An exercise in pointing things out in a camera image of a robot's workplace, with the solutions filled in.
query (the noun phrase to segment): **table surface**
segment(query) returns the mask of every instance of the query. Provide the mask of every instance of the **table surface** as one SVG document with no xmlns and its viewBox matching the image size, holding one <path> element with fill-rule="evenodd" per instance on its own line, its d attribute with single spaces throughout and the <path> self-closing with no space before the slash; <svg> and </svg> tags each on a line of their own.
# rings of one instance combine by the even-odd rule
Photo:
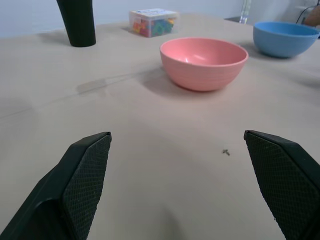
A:
<svg viewBox="0 0 320 240">
<path fill-rule="evenodd" d="M 87 48 L 64 31 L 0 40 L 0 231 L 70 144 L 111 131 L 89 240 L 285 239 L 243 135 L 279 135 L 320 160 L 320 41 L 274 59 L 254 49 L 252 26 L 197 14 L 182 23 L 155 38 L 100 25 Z M 164 73 L 159 46 L 197 36 L 248 50 L 226 88 L 191 92 Z"/>
</svg>

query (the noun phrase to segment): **clear plastic box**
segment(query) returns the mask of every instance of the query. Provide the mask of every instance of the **clear plastic box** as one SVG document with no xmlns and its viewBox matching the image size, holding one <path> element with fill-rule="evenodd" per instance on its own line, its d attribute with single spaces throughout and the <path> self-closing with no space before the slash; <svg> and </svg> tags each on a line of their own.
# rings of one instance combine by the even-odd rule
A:
<svg viewBox="0 0 320 240">
<path fill-rule="evenodd" d="M 147 38 L 176 33 L 180 26 L 180 14 L 160 8 L 130 11 L 130 29 Z"/>
</svg>

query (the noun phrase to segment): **black cup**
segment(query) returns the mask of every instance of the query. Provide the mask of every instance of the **black cup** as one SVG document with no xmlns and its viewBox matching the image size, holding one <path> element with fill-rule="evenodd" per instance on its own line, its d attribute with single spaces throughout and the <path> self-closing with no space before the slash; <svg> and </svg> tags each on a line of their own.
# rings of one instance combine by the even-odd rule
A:
<svg viewBox="0 0 320 240">
<path fill-rule="evenodd" d="M 89 47 L 96 44 L 92 0 L 57 0 L 70 44 Z"/>
</svg>

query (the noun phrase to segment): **bowl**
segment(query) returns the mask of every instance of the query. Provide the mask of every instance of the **bowl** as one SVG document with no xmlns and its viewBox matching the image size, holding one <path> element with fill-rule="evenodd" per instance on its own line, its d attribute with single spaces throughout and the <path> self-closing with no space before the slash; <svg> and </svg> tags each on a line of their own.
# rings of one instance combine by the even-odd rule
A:
<svg viewBox="0 0 320 240">
<path fill-rule="evenodd" d="M 318 37 L 315 28 L 289 22 L 258 22 L 253 27 L 255 46 L 262 53 L 277 58 L 302 54 Z"/>
<path fill-rule="evenodd" d="M 247 51 L 230 42 L 187 37 L 160 47 L 163 68 L 177 85 L 193 91 L 213 91 L 232 82 L 244 67 Z"/>
</svg>

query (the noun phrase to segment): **cable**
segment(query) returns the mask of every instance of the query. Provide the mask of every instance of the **cable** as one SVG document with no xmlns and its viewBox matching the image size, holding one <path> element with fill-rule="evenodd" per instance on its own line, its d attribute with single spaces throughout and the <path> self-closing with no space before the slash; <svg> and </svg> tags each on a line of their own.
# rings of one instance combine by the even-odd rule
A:
<svg viewBox="0 0 320 240">
<path fill-rule="evenodd" d="M 304 14 L 305 11 L 307 11 L 307 10 L 310 9 L 310 8 L 315 8 L 316 6 L 309 6 L 309 7 L 307 7 L 305 10 L 303 10 L 302 13 L 300 14 L 300 16 L 298 17 L 298 20 L 296 21 L 296 24 L 299 22 L 302 14 Z"/>
</svg>

